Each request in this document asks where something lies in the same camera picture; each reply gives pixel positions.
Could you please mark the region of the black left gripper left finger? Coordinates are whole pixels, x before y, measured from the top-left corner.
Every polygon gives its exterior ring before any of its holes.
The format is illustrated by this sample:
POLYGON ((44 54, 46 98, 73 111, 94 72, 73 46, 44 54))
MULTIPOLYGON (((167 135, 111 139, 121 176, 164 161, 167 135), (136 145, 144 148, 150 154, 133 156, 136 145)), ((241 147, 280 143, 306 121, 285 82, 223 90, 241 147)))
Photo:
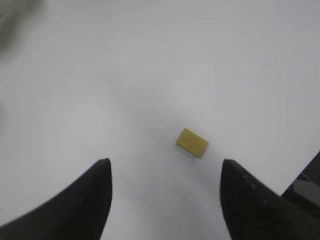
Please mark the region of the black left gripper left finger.
POLYGON ((59 194, 0 227, 2 240, 99 240, 112 203, 112 167, 98 160, 59 194))

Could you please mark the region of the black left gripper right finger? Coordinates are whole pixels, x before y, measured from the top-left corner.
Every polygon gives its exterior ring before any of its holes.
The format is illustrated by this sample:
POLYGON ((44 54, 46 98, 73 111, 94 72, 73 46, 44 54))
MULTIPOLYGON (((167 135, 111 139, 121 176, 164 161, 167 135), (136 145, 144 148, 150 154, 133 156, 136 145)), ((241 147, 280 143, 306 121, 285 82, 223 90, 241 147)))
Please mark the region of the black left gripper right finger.
POLYGON ((224 159, 219 199, 233 240, 318 240, 320 222, 270 190, 233 159, 224 159))

